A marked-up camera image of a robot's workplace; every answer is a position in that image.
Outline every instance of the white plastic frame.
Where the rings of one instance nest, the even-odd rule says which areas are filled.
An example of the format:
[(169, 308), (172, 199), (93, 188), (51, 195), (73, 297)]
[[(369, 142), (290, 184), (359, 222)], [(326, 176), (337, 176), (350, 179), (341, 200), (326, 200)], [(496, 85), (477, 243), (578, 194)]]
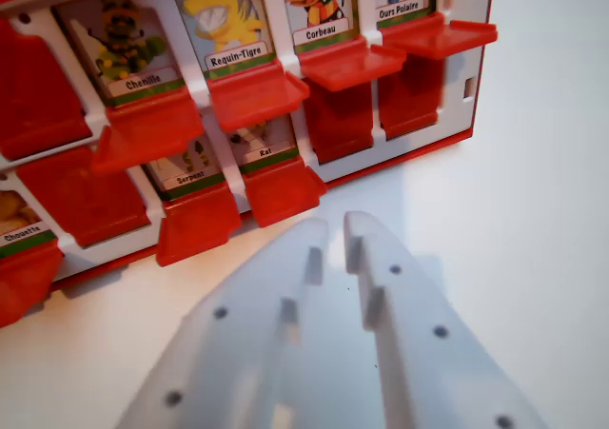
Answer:
[[(11, 7), (12, 3), (8, 3), (3, 5), (2, 9), (12, 12), (10, 13), (10, 22), (17, 31), (24, 34), (39, 35), (48, 43), (51, 52), (55, 55), (83, 104), (86, 111), (85, 120), (93, 135), (88, 139), (59, 146), (15, 161), (8, 161), (0, 155), (0, 171), (6, 171), (11, 167), (75, 146), (92, 145), (99, 138), (102, 128), (108, 125), (106, 108), (50, 12), (50, 6), (65, 1), (67, 0), (42, 0), (42, 7), (39, 9), (35, 7), (35, 3), (33, 5), (28, 1), (26, 1), (26, 4), (15, 3), (13, 7)], [(175, 0), (132, 1), (139, 6), (153, 8), (156, 11), (190, 95), (201, 111), (206, 134), (214, 147), (239, 210), (241, 212), (248, 211), (250, 207), (246, 197), (244, 180), (226, 136), (220, 130), (215, 118), (205, 77), (188, 38)], [(284, 70), (302, 78), (300, 63), (292, 45), (292, 36), (284, 5), (285, 0), (264, 1), (268, 9), (272, 7), (272, 11), (268, 11), (266, 15), (277, 58)], [(358, 0), (358, 3), (361, 34), (368, 44), (381, 44), (383, 37), (376, 28), (375, 0)], [(490, 0), (437, 0), (437, 3), (438, 11), (441, 11), (447, 20), (485, 22)], [(446, 8), (444, 3), (450, 3), (450, 7)], [(23, 24), (19, 21), (16, 13), (20, 10), (28, 12), (31, 19), (30, 23)], [(442, 107), (438, 110), (439, 119), (437, 124), (391, 140), (386, 139), (379, 119), (377, 82), (371, 82), (373, 147), (329, 163), (319, 164), (308, 137), (304, 110), (302, 107), (295, 110), (290, 115), (297, 145), (304, 163), (315, 170), (325, 182), (329, 182), (469, 129), (472, 125), (478, 92), (476, 91), (475, 95), (467, 98), (463, 97), (463, 92), (465, 82), (468, 79), (474, 78), (476, 81), (480, 76), (481, 54), (481, 48), (472, 49), (451, 56), (446, 60)], [(8, 172), (9, 179), (6, 182), (0, 182), (0, 189), (5, 189), (5, 185), (16, 186), (16, 188), (11, 189), (17, 189), (60, 238), (60, 248), (66, 254), (64, 264), (58, 275), (58, 279), (60, 279), (158, 242), (160, 221), (164, 217), (162, 203), (140, 167), (133, 167), (128, 173), (140, 190), (147, 205), (147, 215), (151, 225), (85, 249), (78, 247), (73, 237), (59, 228), (12, 172)]]

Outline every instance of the small hole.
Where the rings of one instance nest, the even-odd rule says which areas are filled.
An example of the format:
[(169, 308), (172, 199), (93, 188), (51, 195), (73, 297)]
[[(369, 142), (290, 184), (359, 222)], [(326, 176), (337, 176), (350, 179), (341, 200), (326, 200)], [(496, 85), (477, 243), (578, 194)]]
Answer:
[(473, 98), (476, 95), (476, 77), (470, 77), (465, 81), (463, 99)]
[(448, 337), (448, 329), (444, 326), (436, 326), (434, 327), (434, 335), (440, 339), (446, 339)]
[(218, 307), (213, 311), (213, 317), (216, 320), (221, 320), (228, 314), (228, 310), (225, 307)]
[(165, 396), (167, 407), (175, 407), (182, 401), (182, 393), (180, 391), (169, 391)]
[(501, 429), (513, 429), (516, 427), (514, 421), (510, 417), (500, 416), (497, 417), (497, 426)]

